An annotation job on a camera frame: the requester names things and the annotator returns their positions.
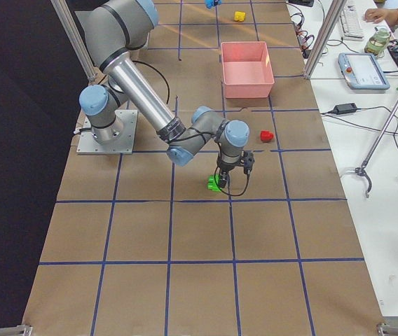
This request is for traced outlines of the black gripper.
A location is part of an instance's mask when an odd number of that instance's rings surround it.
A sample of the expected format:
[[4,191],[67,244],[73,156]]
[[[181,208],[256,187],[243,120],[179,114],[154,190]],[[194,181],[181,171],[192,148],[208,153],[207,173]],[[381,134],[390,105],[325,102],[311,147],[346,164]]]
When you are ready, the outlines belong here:
[[241,166],[242,166],[241,162],[235,162],[230,164],[224,161],[220,161],[217,164],[218,168],[217,186],[220,188],[225,188],[230,180],[230,171],[235,169],[236,167],[241,167]]

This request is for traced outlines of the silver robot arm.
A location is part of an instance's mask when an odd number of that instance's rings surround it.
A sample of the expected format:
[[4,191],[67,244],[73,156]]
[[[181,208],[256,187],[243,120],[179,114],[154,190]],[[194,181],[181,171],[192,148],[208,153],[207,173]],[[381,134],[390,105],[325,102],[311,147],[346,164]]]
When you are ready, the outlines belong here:
[[244,149],[249,127],[243,121],[225,119],[206,106],[199,107],[191,126],[185,127],[169,110],[130,59],[130,51],[142,48],[157,24],[158,13],[152,1],[108,1],[90,13],[84,26],[85,42],[108,82],[85,88],[79,96],[81,108],[97,141],[103,143],[120,127],[114,110],[131,101],[168,144],[167,156],[179,166],[189,163],[213,140],[219,147],[214,179],[224,189],[235,167],[242,167],[246,176],[252,172],[253,153]]

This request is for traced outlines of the person hand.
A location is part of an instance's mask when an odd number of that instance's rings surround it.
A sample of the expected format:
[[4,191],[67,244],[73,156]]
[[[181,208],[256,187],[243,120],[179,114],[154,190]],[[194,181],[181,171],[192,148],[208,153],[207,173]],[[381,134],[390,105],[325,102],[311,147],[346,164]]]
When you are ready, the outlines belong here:
[[366,22],[379,23],[385,21],[388,25],[398,23],[398,10],[386,8],[370,8],[364,13]]

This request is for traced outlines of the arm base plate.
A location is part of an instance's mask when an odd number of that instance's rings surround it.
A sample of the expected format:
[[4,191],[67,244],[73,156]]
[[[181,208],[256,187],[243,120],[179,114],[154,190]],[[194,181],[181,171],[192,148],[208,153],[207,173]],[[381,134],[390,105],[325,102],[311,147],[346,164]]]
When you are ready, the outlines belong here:
[[112,126],[105,129],[94,128],[87,117],[79,134],[76,152],[80,155],[131,155],[134,148],[137,126],[137,110],[117,109]]

